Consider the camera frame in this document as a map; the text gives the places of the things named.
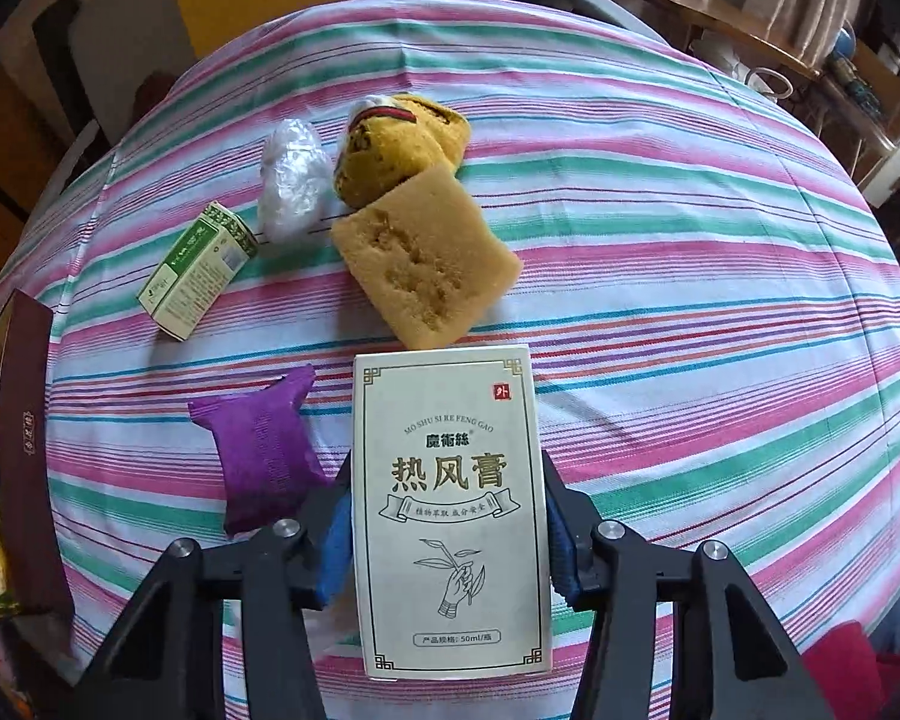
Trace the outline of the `yellow patterned sock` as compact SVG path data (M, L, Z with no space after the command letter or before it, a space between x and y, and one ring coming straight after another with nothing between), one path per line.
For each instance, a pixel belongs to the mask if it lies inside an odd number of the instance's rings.
M457 172L471 125L419 94L370 94L354 104L334 168L334 192L361 210L432 166Z

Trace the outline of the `gold lined storage box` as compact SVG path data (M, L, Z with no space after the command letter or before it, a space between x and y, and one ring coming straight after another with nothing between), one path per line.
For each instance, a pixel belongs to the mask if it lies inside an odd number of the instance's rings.
M0 312L2 610L71 619L46 470L46 369L53 310L14 291Z

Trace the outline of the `clear plastic bag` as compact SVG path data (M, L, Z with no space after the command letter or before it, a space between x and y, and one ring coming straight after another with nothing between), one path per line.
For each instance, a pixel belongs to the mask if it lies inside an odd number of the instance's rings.
M333 197L333 163L317 130L301 119L284 119L266 138L260 177L258 221L272 244L310 231Z

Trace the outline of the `green white medicine box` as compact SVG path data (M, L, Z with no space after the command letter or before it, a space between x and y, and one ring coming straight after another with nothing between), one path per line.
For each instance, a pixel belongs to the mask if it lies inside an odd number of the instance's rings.
M211 202L154 268L137 302L165 335L185 341L256 254L258 242L244 220Z

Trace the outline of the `wooden side desk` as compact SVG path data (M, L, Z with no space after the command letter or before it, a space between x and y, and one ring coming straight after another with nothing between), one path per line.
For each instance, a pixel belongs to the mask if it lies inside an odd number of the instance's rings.
M745 0L640 0L685 30L679 47L790 110L847 169L865 200L886 205L900 189L900 36L886 36L871 0L820 70L743 11Z

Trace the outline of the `white herbal cream box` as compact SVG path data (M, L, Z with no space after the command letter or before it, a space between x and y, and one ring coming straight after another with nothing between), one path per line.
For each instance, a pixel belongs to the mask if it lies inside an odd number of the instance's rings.
M548 514L526 346L357 356L351 496L368 676L549 671Z

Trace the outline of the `yellow sponge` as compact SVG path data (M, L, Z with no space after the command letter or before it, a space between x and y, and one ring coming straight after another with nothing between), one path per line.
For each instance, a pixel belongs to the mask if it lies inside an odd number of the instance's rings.
M393 335L413 351L463 338L521 273L521 260L443 166L335 221L329 237Z

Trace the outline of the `striped bed sheet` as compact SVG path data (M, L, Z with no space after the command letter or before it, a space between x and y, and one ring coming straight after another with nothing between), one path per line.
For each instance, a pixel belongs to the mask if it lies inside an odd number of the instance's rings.
M0 277L53 312L46 465L76 614L22 622L77 678L167 544L224 536L201 395L317 382L326 468L352 360L393 337L325 231L256 255L173 341L139 289L210 203L255 213L260 156L299 117L326 148L367 94L470 121L460 177L520 255L479 343L532 351L560 474L645 538L717 538L798 647L900 595L900 268L813 133L671 47L504 0L351 0L258 26L32 216Z

